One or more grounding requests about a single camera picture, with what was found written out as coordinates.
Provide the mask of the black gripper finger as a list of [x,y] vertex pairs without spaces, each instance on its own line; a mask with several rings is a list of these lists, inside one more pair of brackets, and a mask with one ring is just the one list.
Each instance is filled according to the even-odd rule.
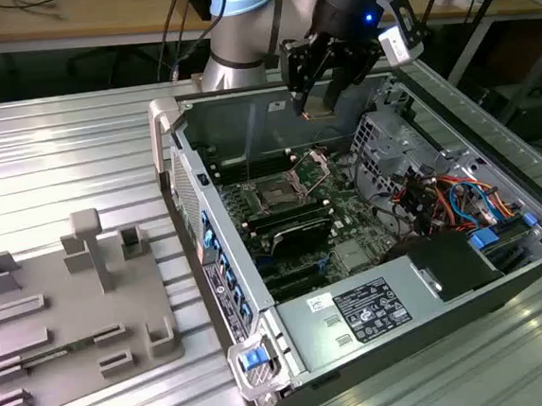
[[285,39],[279,51],[282,81],[291,93],[294,113],[301,115],[311,88],[323,76],[331,60],[328,34]]
[[336,43],[333,51],[333,60],[327,66],[332,75],[323,96],[325,109],[335,108],[341,93],[350,85],[361,84],[376,63],[374,41],[359,45]]

